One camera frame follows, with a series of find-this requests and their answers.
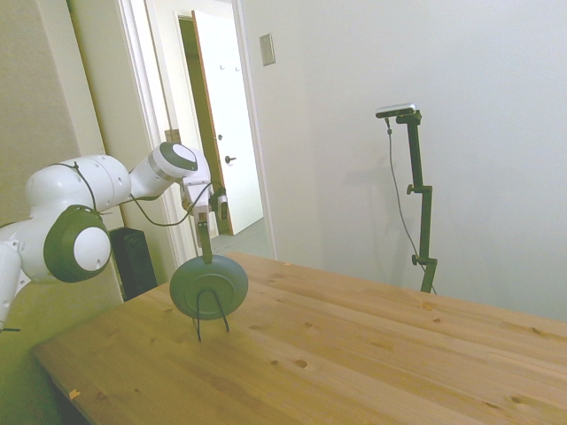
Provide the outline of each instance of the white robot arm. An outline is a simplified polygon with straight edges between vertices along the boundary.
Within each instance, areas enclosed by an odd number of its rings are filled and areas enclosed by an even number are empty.
[[[199,244],[210,253],[214,191],[200,151],[162,143],[130,173],[117,159],[96,155],[33,174],[26,183],[29,219],[0,227],[0,332],[8,330],[4,323],[12,301],[27,283],[81,282],[102,272],[111,245],[99,213],[134,199],[155,199],[174,182],[195,219]],[[223,189],[214,199],[226,211]]]

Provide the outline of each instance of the white door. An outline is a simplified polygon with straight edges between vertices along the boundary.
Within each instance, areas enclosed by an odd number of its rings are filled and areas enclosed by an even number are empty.
[[[234,22],[193,11],[233,234],[263,217]]]

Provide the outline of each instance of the wire stand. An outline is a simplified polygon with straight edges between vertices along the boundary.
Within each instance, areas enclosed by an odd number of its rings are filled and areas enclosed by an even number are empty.
[[[216,304],[219,306],[219,310],[221,311],[222,314],[222,319],[224,320],[224,326],[227,329],[227,332],[230,331],[229,328],[229,322],[227,321],[227,316],[224,313],[224,311],[222,310],[222,305],[221,305],[221,300],[219,299],[219,296],[217,295],[215,290],[211,290],[211,289],[205,289],[205,290],[201,290],[198,294],[197,294],[197,336],[198,336],[198,341],[201,342],[201,317],[200,317],[200,310],[198,308],[198,301],[201,298],[201,295],[204,292],[212,292],[214,295],[214,299],[216,300]]]

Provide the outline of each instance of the green metal pole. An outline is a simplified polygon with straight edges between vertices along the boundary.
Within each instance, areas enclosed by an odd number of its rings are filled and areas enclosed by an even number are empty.
[[[411,157],[411,171],[414,184],[408,187],[408,195],[412,192],[422,194],[422,219],[421,232],[419,238],[419,256],[412,255],[414,265],[418,263],[425,266],[423,274],[422,292],[431,292],[437,260],[429,258],[429,245],[431,237],[431,202],[433,197],[433,187],[423,185],[422,159],[419,151],[419,134],[417,126],[421,124],[422,114],[415,111],[409,115],[402,115],[396,118],[398,124],[408,126],[409,156]]]

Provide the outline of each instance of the table surface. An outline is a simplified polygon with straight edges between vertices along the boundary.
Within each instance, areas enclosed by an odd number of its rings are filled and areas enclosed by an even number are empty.
[[[94,424],[567,424],[567,323],[229,256],[229,333],[165,284],[35,356]]]

